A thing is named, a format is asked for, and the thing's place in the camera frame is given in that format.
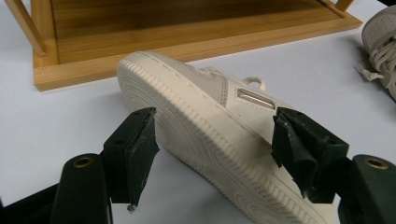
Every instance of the white sneaker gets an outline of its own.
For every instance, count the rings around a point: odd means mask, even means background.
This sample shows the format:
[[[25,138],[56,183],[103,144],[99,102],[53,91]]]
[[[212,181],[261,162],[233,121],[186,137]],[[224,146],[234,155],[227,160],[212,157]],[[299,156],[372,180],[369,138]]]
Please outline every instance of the white sneaker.
[[[360,67],[368,79],[380,78],[396,99],[396,6],[387,7],[376,13],[363,27],[361,39],[370,54],[370,63],[378,73]]]
[[[117,74],[133,111],[157,107],[157,142],[254,222],[332,223],[332,205],[303,199],[273,160],[273,115],[289,106],[267,95],[260,79],[241,81],[146,51],[122,59]],[[260,82],[261,90],[249,82]]]

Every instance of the shoelace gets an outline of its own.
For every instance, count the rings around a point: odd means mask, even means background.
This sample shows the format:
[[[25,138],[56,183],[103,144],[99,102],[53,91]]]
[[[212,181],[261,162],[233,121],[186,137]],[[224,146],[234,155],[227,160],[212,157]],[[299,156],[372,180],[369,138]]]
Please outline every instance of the shoelace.
[[[370,54],[370,59],[375,64],[375,70],[380,71],[381,65],[384,63],[387,66],[387,69],[392,73],[390,78],[390,83],[395,82],[396,80],[396,36],[392,38],[384,48],[381,50],[375,49]],[[369,81],[372,81],[376,78],[384,78],[383,75],[378,73],[372,73],[365,69],[361,64],[357,67],[358,71]]]
[[[259,77],[245,77],[242,81],[247,85],[249,85],[250,83],[253,83],[253,82],[259,83],[260,84],[259,89],[262,91],[265,91],[265,89],[267,88],[264,80],[262,80]]]

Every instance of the wooden board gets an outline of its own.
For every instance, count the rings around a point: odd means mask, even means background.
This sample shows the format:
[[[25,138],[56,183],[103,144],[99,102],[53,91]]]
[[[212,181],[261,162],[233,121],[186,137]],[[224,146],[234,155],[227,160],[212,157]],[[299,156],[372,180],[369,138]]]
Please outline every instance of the wooden board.
[[[32,13],[34,22],[51,14],[52,26],[38,30],[56,40],[52,59],[35,55],[41,91],[114,77],[136,50],[187,62],[361,25],[327,0],[32,0]]]

